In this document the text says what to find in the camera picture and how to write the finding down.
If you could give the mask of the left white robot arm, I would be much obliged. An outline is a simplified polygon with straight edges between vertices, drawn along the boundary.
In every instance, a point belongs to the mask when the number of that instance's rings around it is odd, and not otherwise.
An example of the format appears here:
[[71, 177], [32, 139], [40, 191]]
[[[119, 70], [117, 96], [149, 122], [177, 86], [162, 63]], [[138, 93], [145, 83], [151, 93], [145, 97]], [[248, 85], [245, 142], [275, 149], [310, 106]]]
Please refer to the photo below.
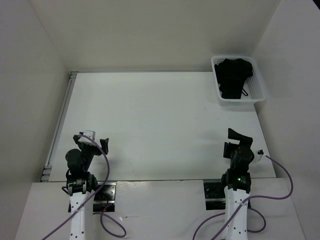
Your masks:
[[108, 153], [109, 139], [101, 139], [100, 146], [95, 143], [96, 133], [84, 130], [73, 136], [78, 148], [69, 150], [67, 161], [66, 188], [69, 195], [70, 239], [93, 240], [93, 202], [100, 194], [96, 177], [89, 172], [89, 167], [95, 156]]

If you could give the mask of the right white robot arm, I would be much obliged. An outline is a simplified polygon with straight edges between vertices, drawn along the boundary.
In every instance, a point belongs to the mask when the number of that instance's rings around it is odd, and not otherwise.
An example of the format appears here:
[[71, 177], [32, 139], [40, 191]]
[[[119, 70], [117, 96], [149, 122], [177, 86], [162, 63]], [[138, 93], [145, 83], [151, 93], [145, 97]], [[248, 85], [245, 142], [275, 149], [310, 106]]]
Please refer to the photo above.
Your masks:
[[243, 200], [250, 196], [251, 176], [249, 165], [254, 159], [251, 150], [253, 139], [229, 128], [227, 138], [239, 143], [225, 142], [223, 157], [230, 159], [230, 166], [221, 177], [220, 193], [225, 196], [226, 227], [223, 240], [246, 240], [248, 203]]

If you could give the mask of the black shorts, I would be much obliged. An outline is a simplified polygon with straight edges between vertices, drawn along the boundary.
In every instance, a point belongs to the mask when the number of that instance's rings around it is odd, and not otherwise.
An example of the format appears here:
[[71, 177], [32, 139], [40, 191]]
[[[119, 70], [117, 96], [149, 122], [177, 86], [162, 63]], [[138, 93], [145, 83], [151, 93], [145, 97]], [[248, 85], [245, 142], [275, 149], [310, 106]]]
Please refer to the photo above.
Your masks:
[[242, 95], [249, 96], [244, 90], [245, 81], [253, 76], [253, 66], [249, 61], [241, 58], [226, 58], [214, 65], [214, 71], [223, 99], [240, 99]]

